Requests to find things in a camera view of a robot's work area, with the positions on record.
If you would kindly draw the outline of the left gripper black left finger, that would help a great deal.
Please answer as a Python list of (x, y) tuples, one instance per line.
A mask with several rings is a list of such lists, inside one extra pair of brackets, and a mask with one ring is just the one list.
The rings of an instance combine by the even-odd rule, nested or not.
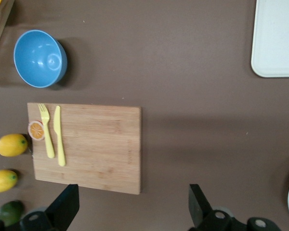
[(66, 231), (79, 211), (79, 186), (68, 185), (46, 208), (27, 214), (20, 221), (22, 231)]

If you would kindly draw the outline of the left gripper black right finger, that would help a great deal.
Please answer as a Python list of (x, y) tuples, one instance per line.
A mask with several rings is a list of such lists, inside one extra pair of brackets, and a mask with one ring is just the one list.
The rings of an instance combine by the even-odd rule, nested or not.
[(232, 218), (220, 209), (213, 209), (198, 184), (190, 184), (188, 208), (194, 224), (190, 231), (230, 231)]

